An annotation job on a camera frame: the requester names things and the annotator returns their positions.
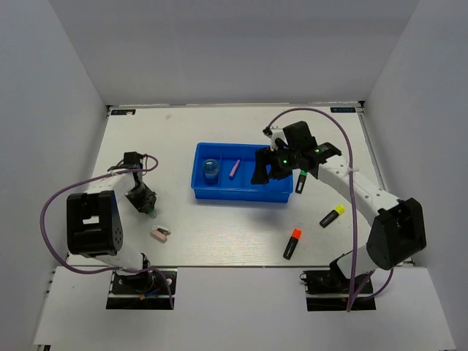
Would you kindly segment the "pink correction pen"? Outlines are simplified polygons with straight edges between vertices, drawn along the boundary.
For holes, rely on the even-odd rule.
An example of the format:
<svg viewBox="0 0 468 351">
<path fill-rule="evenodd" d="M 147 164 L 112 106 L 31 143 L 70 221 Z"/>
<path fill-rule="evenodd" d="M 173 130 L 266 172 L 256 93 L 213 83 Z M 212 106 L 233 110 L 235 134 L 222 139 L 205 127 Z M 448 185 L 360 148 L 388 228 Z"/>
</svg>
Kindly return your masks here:
<svg viewBox="0 0 468 351">
<path fill-rule="evenodd" d="M 237 173 L 240 163 L 241 161 L 239 159 L 235 161 L 235 164 L 233 165 L 229 174 L 230 180 L 233 180 L 235 178 L 235 174 Z"/>
</svg>

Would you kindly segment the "pink white stapler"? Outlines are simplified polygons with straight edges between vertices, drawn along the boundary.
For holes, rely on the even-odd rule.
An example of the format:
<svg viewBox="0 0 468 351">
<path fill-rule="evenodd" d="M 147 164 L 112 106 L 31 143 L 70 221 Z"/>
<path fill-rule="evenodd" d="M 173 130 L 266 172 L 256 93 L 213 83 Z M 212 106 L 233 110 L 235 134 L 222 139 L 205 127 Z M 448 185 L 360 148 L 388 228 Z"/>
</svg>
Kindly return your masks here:
<svg viewBox="0 0 468 351">
<path fill-rule="evenodd" d="M 165 243 L 167 241 L 167 237 L 170 234 L 171 234 L 171 231 L 167 228 L 164 228 L 157 224 L 153 224 L 151 226 L 150 235 L 162 243 Z"/>
</svg>

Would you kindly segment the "green cap black highlighter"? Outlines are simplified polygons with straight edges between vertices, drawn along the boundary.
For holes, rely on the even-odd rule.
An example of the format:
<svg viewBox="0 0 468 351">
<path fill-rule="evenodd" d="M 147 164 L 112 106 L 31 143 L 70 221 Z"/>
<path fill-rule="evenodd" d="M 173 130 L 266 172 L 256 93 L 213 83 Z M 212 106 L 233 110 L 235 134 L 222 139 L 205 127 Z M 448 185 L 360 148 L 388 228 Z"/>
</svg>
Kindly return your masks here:
<svg viewBox="0 0 468 351">
<path fill-rule="evenodd" d="M 297 194 L 301 194 L 303 192 L 303 188 L 304 188 L 305 183 L 306 183 L 307 175 L 308 175 L 308 173 L 306 171 L 302 170 L 300 172 L 297 183 L 296 183 L 296 187 L 295 187 L 295 192 Z"/>
</svg>

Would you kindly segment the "orange cap black highlighter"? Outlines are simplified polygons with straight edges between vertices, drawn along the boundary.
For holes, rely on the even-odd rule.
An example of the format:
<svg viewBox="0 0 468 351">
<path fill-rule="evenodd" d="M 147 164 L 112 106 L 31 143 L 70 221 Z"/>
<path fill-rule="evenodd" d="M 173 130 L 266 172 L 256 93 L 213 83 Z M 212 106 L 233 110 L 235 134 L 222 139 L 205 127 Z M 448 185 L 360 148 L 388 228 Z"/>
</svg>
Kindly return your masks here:
<svg viewBox="0 0 468 351">
<path fill-rule="evenodd" d="M 290 239 L 286 245 L 286 248 L 283 253 L 283 258 L 286 260 L 290 260 L 295 248 L 301 238 L 302 231 L 298 228 L 295 228 L 290 236 Z"/>
</svg>

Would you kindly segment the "yellow cap black highlighter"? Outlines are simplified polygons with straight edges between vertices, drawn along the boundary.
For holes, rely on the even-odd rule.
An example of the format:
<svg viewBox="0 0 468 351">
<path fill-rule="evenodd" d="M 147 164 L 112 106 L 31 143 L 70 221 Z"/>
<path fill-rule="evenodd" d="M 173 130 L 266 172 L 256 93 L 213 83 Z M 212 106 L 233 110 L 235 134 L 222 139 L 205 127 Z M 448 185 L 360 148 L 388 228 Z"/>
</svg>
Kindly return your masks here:
<svg viewBox="0 0 468 351">
<path fill-rule="evenodd" d="M 345 212 L 345 207 L 342 205 L 336 206 L 331 212 L 329 212 L 321 221 L 320 226 L 322 228 L 327 227 L 329 224 L 338 219 Z"/>
</svg>

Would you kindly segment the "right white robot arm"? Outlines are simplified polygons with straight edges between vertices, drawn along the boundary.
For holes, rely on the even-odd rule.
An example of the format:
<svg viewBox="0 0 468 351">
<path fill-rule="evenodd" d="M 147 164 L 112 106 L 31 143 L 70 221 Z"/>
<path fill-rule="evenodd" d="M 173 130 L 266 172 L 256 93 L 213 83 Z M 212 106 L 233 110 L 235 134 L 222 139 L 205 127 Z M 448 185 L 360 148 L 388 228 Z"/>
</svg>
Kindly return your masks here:
<svg viewBox="0 0 468 351">
<path fill-rule="evenodd" d="M 253 185 L 286 178 L 295 169 L 305 171 L 355 203 L 371 227 L 365 245 L 331 263 L 330 281 L 336 290 L 348 291 L 357 276 L 378 268 L 389 271 L 426 248 L 423 209 L 417 200 L 401 200 L 380 189 L 353 170 L 333 144 L 318 144 L 304 121 L 264 133 L 271 144 L 255 153 Z"/>
</svg>

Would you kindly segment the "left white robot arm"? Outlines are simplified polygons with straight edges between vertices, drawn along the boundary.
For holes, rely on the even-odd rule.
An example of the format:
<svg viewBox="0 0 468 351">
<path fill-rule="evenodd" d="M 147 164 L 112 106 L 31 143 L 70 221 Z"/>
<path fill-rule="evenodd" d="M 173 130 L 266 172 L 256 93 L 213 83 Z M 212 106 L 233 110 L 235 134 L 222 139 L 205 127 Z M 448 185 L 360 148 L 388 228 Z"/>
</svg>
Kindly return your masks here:
<svg viewBox="0 0 468 351">
<path fill-rule="evenodd" d="M 140 292 L 154 285 L 148 258 L 124 242 L 118 203 L 127 200 L 139 213 L 156 216 L 156 192 L 143 181 L 148 154 L 126 152 L 103 179 L 67 198 L 67 246 L 71 254 L 92 258 L 127 272 Z"/>
</svg>

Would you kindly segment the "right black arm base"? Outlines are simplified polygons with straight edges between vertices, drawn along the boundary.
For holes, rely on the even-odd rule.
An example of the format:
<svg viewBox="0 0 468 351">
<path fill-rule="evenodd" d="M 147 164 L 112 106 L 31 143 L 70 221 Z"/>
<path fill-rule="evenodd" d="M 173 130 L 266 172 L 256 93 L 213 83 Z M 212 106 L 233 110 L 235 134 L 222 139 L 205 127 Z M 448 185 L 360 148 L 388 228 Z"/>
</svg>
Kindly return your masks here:
<svg viewBox="0 0 468 351">
<path fill-rule="evenodd" d="M 329 270 L 303 271 L 300 280 L 305 287 L 308 312 L 345 312 L 347 310 L 350 283 L 340 282 Z M 355 298 L 352 311 L 374 311 L 376 303 L 369 298 L 374 293 L 370 279 Z"/>
</svg>

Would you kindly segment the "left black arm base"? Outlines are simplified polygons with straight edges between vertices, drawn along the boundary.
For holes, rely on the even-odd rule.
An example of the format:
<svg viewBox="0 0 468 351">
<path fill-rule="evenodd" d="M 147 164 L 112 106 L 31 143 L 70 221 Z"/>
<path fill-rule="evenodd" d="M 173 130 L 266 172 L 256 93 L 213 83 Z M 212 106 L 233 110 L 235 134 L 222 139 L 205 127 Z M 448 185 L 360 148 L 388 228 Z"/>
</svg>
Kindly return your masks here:
<svg viewBox="0 0 468 351">
<path fill-rule="evenodd" d="M 171 310 L 176 299 L 176 269 L 162 270 L 165 282 L 157 272 L 137 275 L 114 273 L 110 281 L 108 310 Z"/>
</svg>

